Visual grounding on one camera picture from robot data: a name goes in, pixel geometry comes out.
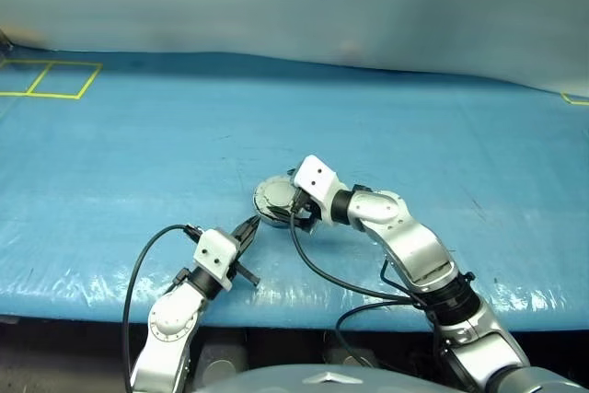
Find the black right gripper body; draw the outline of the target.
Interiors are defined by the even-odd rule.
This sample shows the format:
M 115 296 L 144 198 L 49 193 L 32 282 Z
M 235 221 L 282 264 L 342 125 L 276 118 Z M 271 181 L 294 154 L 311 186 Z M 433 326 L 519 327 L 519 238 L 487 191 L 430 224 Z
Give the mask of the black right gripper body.
M 316 218 L 317 224 L 322 221 L 321 209 L 318 204 L 312 200 L 311 196 L 304 190 L 297 188 L 291 204 L 291 218 Z

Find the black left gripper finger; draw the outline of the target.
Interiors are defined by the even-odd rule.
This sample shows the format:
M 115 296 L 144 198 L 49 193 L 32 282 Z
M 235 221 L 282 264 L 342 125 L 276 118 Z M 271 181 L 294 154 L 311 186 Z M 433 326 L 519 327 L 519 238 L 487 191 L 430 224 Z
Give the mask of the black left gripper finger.
M 256 236 L 259 224 L 260 217 L 253 215 L 234 229 L 232 237 L 238 242 L 238 251 L 245 251 L 249 247 Z
M 249 281 L 254 287 L 257 287 L 259 285 L 260 278 L 256 274 L 254 274 L 253 272 L 248 270 L 241 263 L 236 263 L 234 265 L 234 268 L 235 268 L 235 274 L 241 275 L 243 278 L 245 278 L 247 281 Z

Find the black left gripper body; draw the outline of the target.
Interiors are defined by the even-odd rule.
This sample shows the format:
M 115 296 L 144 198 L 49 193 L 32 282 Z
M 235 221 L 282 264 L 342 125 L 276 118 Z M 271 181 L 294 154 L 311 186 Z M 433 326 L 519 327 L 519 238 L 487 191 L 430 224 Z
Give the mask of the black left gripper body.
M 241 255 L 243 253 L 243 244 L 244 244 L 244 239 L 242 237 L 236 237 L 237 240 L 237 253 L 236 256 L 234 257 L 233 261 L 231 262 L 228 271 L 227 271 L 227 277 L 229 278 L 230 281 L 233 281 L 236 276 L 240 273 L 240 258 Z

